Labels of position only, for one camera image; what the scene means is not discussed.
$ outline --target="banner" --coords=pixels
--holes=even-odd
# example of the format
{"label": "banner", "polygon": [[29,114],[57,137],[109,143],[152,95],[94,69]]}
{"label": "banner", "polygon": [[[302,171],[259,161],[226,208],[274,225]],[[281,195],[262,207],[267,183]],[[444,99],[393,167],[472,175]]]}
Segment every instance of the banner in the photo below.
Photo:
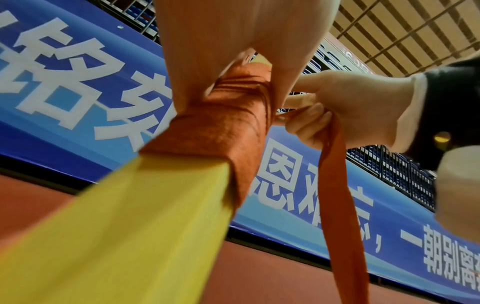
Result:
{"label": "banner", "polygon": [[[0,3],[0,153],[98,181],[175,116],[162,49],[85,0]],[[233,227],[328,257],[320,152],[268,135]],[[480,301],[480,246],[347,163],[368,270],[463,303]]]}

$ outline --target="sleeve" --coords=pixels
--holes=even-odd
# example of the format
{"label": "sleeve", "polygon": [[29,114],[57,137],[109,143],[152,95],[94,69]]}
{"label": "sleeve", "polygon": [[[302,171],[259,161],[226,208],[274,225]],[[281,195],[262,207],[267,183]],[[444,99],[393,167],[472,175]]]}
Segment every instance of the sleeve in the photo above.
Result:
{"label": "sleeve", "polygon": [[[437,171],[436,219],[480,242],[480,58],[412,78],[413,98],[390,149]],[[449,133],[443,149],[435,141],[439,132]]]}

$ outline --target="yellow pole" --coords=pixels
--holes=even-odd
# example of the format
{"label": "yellow pole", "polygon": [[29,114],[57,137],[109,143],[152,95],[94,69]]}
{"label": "yellow pole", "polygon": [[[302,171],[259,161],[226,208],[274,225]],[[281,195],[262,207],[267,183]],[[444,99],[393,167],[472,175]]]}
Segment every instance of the yellow pole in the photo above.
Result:
{"label": "yellow pole", "polygon": [[229,180],[225,160],[140,155],[1,253],[0,303],[197,303]]}

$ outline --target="ceiling panel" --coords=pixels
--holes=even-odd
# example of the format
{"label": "ceiling panel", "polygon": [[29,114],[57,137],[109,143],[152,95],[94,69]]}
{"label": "ceiling panel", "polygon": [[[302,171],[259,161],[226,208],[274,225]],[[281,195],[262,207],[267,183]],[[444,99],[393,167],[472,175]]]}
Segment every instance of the ceiling panel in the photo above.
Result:
{"label": "ceiling panel", "polygon": [[372,70],[407,76],[480,50],[476,0],[342,0],[331,33]]}

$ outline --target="metal fence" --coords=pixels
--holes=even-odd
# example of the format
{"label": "metal fence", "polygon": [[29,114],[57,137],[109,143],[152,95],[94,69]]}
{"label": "metal fence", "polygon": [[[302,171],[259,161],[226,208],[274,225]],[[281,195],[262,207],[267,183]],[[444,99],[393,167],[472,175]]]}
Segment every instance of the metal fence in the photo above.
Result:
{"label": "metal fence", "polygon": [[[99,8],[128,24],[139,33],[161,43],[155,18],[153,0],[89,0]],[[308,63],[304,74],[324,70],[352,71],[352,62],[342,62],[324,45],[320,45]],[[390,153],[384,146],[367,146],[349,149],[347,159],[394,189],[424,207],[435,209],[434,177],[405,156]]]}

